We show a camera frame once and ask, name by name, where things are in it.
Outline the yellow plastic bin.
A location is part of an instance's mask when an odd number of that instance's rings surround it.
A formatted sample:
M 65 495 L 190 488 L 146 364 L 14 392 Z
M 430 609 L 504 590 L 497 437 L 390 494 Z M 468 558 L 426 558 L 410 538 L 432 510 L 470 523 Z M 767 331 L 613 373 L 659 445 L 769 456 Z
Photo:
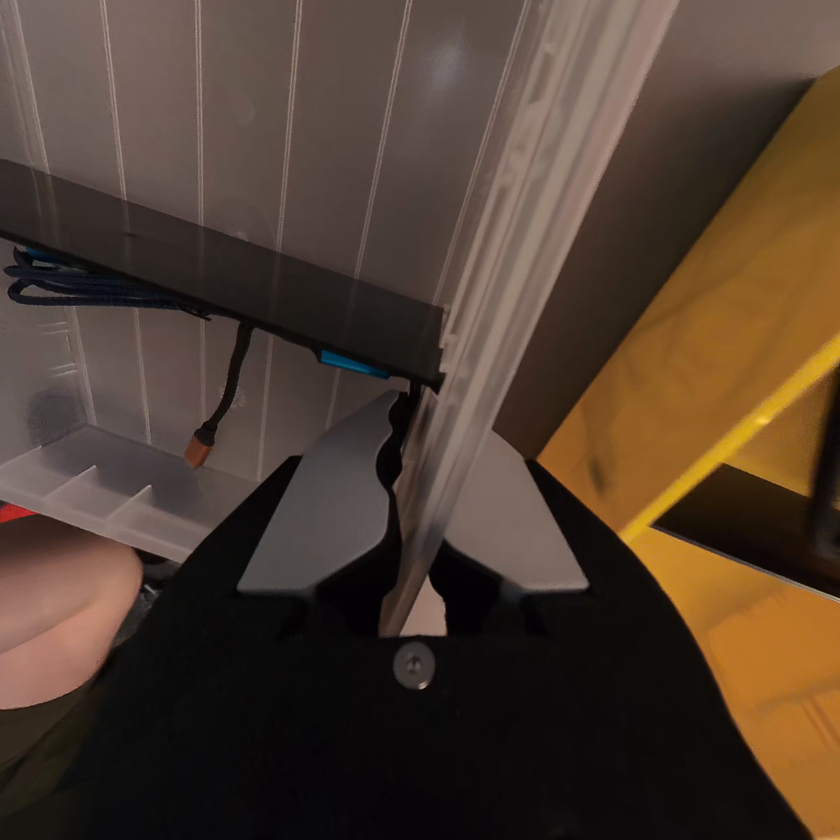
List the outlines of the yellow plastic bin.
M 838 563 L 839 75 L 808 89 L 539 462 L 681 614 L 755 758 L 838 838 L 838 600 L 653 528 L 722 465 L 811 500 Z

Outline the person's left forearm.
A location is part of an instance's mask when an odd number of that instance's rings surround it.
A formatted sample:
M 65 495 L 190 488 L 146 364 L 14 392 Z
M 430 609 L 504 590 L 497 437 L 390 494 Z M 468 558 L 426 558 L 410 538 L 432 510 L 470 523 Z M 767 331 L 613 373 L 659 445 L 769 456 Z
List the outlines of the person's left forearm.
M 140 592 L 129 546 L 39 515 L 1 527 L 1 708 L 32 707 L 96 675 Z

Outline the clear plastic bin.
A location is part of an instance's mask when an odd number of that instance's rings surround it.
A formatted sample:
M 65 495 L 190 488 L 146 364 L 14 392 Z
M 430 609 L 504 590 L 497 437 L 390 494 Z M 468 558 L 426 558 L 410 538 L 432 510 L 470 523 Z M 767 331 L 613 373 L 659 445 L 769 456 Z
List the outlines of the clear plastic bin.
M 2 2 L 2 160 L 444 313 L 434 392 L 2 239 L 207 314 L 2 276 L 2 499 L 183 561 L 400 391 L 397 634 L 677 5 Z

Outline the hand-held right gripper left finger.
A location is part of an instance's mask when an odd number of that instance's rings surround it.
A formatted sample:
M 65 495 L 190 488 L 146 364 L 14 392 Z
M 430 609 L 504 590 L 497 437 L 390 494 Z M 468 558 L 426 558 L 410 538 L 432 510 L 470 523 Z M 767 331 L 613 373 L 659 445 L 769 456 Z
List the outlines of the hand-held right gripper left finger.
M 403 393 L 386 391 L 300 458 L 237 584 L 378 621 L 402 537 L 393 485 L 402 468 Z

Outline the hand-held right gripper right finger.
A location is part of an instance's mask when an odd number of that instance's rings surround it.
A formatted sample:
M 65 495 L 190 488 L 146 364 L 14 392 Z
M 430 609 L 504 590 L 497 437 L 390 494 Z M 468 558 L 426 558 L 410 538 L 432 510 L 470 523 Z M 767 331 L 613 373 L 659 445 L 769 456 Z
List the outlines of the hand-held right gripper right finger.
M 494 432 L 458 495 L 431 585 L 448 621 L 485 621 L 499 604 L 590 587 L 525 459 Z

